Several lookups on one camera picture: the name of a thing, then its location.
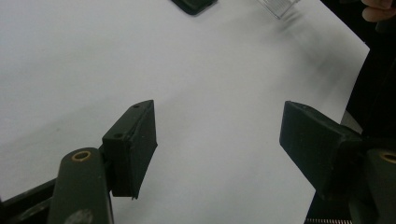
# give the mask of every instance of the human hand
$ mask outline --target human hand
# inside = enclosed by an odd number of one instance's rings
[[[396,8],[391,7],[392,0],[361,0],[368,6],[362,16],[367,21],[385,21],[396,15]]]

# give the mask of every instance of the dark object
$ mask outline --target dark object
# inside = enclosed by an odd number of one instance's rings
[[[157,146],[153,101],[130,107],[103,142],[67,154],[56,179],[0,202],[1,223],[113,223],[108,193],[137,198]]]
[[[362,2],[321,2],[370,48],[346,110],[363,128],[363,136],[396,138],[395,34],[380,34],[375,23],[365,21],[361,12],[366,6]]]
[[[218,0],[172,0],[178,7],[189,15],[197,15]]]
[[[115,171],[113,196],[137,199],[156,146],[154,103],[133,105],[103,137],[105,158]]]
[[[396,2],[392,2],[392,7],[396,7]],[[396,17],[391,18],[390,20],[387,21],[381,21],[379,22],[375,29],[380,33],[380,34],[396,34]]]
[[[312,107],[286,102],[280,145],[317,191],[305,223],[396,220],[396,143],[361,137]]]

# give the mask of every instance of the transparent container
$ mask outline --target transparent container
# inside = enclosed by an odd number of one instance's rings
[[[275,17],[281,19],[286,12],[300,0],[258,0]]]

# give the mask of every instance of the white paper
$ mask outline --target white paper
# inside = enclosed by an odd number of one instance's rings
[[[198,17],[171,1],[0,3],[0,195],[99,147],[155,102],[158,144],[116,223],[303,223],[314,190],[278,143],[283,104],[340,121],[367,47],[319,1],[281,21],[256,0]]]

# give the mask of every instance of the brass screw hole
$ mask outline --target brass screw hole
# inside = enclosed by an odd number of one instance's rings
[[[90,151],[80,151],[73,155],[72,161],[86,161],[90,158],[91,152]]]
[[[385,161],[396,164],[396,154],[384,152],[384,153],[381,153],[381,158]]]

